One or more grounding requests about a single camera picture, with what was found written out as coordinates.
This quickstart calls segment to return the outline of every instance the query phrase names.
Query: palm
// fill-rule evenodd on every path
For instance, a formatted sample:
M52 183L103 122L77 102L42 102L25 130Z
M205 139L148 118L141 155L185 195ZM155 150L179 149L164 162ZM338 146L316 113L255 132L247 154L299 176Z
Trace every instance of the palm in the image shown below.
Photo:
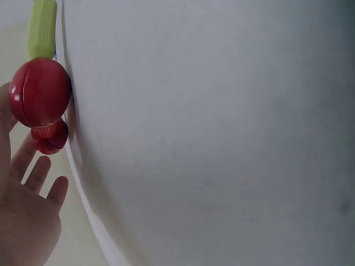
M24 184L23 176L33 160L36 143L27 137L11 159L8 133L16 123L9 119L0 90L0 263L1 256L13 265L43 265L60 234L59 211L68 189L65 177L58 178L47 198L39 195L50 169L50 159L38 159Z

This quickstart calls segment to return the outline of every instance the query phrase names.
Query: red cherry toy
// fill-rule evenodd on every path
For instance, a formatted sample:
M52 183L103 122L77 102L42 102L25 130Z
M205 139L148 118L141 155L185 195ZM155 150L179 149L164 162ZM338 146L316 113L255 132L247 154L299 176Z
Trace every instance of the red cherry toy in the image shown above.
M68 127L66 123L59 119L54 123L56 125L56 133L49 138L40 137L34 129L31 129L31 136L37 140L37 150L43 154L51 155L60 151L68 138Z
M45 154L60 150L67 140L68 129L61 116L67 109L70 94L69 75L58 62L46 58L23 64L10 83L11 111L18 121L32 128L38 150Z

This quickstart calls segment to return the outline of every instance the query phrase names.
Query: white wall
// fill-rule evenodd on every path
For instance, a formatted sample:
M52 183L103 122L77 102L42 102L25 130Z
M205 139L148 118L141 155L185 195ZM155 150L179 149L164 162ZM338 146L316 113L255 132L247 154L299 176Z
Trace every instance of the white wall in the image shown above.
M11 23L9 27L0 27L0 84L10 81L15 71L24 62L26 28L27 22ZM13 129L11 133L12 152L19 148L28 132L28 128L20 124ZM105 266L105 258L89 224L65 152L62 151L51 156L51 160L52 169L42 190L42 195L47 195L54 179L61 175L69 178L69 192L60 213L62 234L46 265Z
M354 12L66 1L80 169L116 244L154 266L353 266Z

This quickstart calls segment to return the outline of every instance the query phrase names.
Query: gray surface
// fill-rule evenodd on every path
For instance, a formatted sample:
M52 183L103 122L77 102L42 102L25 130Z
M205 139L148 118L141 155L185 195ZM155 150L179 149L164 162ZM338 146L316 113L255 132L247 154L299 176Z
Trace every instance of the gray surface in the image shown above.
M354 13L66 1L97 212L114 208L151 265L354 265Z

